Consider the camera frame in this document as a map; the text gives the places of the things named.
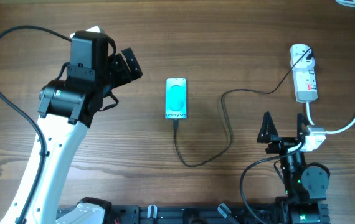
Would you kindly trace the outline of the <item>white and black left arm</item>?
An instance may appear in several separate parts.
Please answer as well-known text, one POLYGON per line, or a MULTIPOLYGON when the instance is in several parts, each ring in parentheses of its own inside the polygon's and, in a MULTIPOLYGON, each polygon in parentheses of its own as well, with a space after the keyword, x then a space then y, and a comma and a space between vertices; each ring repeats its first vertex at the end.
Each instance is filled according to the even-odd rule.
POLYGON ((56 210, 72 159, 112 90, 142 77, 131 48, 109 53, 114 40, 101 32, 77 31, 70 60, 39 95, 39 130, 21 183, 2 223, 55 223, 56 210))

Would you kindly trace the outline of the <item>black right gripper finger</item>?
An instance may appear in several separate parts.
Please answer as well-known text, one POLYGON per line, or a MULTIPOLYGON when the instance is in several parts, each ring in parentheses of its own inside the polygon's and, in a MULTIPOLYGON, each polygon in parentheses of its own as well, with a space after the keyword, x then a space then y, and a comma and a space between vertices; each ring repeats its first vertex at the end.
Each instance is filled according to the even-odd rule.
POLYGON ((310 122, 305 118, 302 113, 297 114, 297 139, 304 140, 305 136, 309 133, 308 126, 310 122))
POLYGON ((257 137, 258 143, 271 143, 279 141, 278 131, 274 125, 271 114, 267 111, 263 115, 262 126, 257 137))

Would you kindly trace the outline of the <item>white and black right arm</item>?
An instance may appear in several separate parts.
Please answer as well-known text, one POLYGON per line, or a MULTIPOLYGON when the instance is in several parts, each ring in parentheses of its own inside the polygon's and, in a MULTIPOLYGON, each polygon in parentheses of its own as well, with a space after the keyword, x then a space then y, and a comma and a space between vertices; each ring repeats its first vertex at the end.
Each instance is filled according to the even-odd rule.
POLYGON ((286 190, 284 197, 275 199, 276 223, 330 223, 326 191, 329 187, 330 171, 317 162, 307 163, 305 153, 314 151, 326 139, 326 131, 315 126, 304 117, 297 116, 295 137, 281 137, 271 114, 264 113, 258 134, 258 143, 267 143, 267 154, 280 156, 280 168, 286 190))

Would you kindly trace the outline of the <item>Galaxy S25 smartphone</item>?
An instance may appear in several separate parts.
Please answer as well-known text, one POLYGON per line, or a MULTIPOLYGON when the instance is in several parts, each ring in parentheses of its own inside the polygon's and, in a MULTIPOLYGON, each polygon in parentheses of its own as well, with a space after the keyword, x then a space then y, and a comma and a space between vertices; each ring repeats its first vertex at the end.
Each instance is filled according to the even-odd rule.
POLYGON ((187 80, 185 78, 166 79, 165 118, 187 118, 187 80))

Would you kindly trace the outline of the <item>white power strip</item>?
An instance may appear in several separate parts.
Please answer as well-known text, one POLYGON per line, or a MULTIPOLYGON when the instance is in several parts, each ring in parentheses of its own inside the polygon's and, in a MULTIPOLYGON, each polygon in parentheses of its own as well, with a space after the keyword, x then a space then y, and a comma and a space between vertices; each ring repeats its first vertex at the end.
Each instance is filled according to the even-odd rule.
POLYGON ((296 101, 310 103, 318 99, 313 49, 305 44, 290 48, 293 84, 296 101))

